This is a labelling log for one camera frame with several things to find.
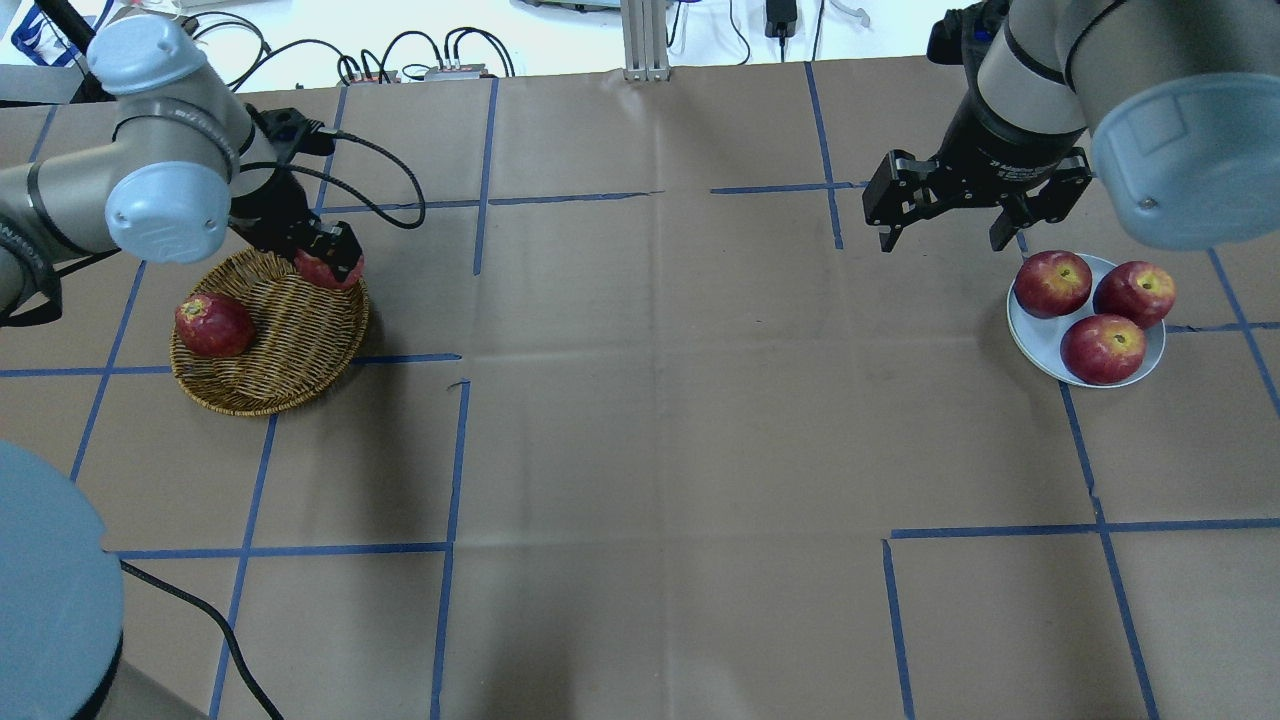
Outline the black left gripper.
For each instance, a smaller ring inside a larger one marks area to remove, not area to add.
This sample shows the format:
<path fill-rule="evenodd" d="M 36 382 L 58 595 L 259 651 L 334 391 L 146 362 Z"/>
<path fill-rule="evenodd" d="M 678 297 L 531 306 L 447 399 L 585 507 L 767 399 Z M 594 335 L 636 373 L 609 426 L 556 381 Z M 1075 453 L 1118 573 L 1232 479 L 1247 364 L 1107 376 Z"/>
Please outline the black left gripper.
<path fill-rule="evenodd" d="M 230 201 L 230 228 L 250 246 L 292 261 L 298 250 L 334 272 L 349 272 L 364 250 L 346 222 L 326 223 L 310 206 L 293 173 L 283 167 L 247 165 L 264 183 Z"/>

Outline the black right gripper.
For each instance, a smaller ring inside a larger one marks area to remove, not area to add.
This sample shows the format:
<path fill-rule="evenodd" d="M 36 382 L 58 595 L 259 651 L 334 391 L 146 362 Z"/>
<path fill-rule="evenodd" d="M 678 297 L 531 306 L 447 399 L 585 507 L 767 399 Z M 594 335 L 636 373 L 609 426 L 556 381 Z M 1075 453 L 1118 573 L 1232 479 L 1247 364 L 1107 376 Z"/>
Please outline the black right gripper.
<path fill-rule="evenodd" d="M 1002 252 L 1025 228 L 1064 220 L 1093 181 L 1080 131 L 1044 135 L 1005 120 L 966 91 L 940 149 L 920 159 L 895 149 L 863 192 L 868 225 L 892 252 L 901 231 L 956 209 L 997 208 L 989 246 Z"/>

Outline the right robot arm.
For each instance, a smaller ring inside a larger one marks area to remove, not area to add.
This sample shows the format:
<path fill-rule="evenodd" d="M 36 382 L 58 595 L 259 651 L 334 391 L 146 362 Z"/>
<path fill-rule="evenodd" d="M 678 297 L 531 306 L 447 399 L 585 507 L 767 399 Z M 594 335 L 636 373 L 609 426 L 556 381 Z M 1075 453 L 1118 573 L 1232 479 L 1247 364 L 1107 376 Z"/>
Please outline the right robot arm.
<path fill-rule="evenodd" d="M 966 92 L 936 154 L 886 154 L 863 193 L 902 231 L 995 208 L 993 250 L 1057 223 L 1092 181 L 1121 228 L 1199 251 L 1277 231 L 1275 1 L 978 1 L 937 20 L 927 58 Z"/>

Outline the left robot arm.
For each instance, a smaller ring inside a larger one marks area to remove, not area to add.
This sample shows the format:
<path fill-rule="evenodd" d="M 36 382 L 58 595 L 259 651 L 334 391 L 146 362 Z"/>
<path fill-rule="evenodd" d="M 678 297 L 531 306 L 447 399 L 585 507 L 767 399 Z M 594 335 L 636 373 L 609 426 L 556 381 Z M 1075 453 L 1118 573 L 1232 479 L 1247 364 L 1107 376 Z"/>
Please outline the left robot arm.
<path fill-rule="evenodd" d="M 326 225 L 294 179 L 315 143 L 296 114 L 244 105 L 174 22 L 106 26 L 86 53 L 116 100 L 108 143 L 3 172 L 3 327 L 63 314 L 79 261 L 128 252 L 197 263 L 233 229 L 288 261 L 356 278 L 362 251 Z M 3 716 L 197 719 L 200 711 L 123 657 L 131 565 L 102 547 L 84 495 L 38 455 L 3 443 Z"/>

